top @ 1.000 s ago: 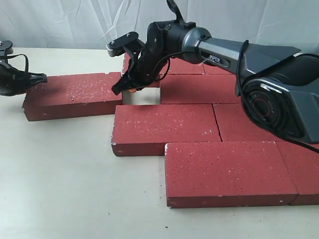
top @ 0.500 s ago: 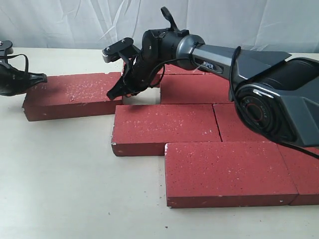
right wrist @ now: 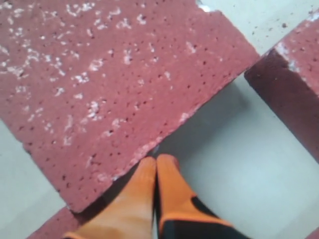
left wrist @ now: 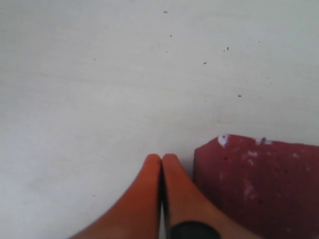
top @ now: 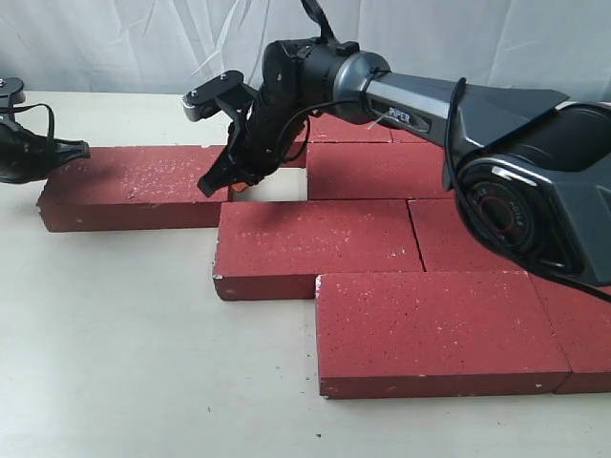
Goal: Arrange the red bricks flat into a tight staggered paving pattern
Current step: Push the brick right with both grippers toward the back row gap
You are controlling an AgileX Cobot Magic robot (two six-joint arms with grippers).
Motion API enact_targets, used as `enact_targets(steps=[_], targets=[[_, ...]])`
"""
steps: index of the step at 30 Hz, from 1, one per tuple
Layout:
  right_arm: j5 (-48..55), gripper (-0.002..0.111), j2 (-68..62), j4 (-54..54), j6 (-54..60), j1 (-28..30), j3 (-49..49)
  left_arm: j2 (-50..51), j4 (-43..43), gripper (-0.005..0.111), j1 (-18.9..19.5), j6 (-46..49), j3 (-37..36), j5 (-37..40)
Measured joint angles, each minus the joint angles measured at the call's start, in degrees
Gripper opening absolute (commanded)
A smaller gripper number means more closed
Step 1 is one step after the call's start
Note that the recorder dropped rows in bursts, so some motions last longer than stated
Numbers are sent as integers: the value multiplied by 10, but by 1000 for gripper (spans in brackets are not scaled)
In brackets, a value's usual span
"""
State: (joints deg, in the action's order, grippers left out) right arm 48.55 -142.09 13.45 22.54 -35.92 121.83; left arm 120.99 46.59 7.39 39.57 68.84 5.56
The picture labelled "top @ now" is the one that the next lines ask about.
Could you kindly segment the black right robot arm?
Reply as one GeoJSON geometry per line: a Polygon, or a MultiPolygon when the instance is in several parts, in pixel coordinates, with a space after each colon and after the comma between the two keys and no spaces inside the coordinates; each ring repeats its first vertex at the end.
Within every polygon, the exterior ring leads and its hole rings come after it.
{"type": "Polygon", "coordinates": [[[182,99],[187,117],[230,118],[199,188],[253,186],[294,160],[311,118],[332,115],[416,135],[443,152],[442,185],[486,249],[530,274],[610,298],[610,108],[556,90],[509,89],[394,72],[340,41],[316,1],[317,36],[276,40],[252,88],[227,71],[182,99]]]}

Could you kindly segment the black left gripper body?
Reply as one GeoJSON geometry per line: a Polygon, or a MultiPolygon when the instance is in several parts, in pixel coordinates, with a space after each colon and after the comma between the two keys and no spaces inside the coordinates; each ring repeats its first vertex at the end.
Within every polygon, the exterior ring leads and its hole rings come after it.
{"type": "Polygon", "coordinates": [[[47,132],[38,135],[8,114],[1,115],[1,182],[25,184],[45,179],[59,167],[54,141],[54,115],[47,132]]]}

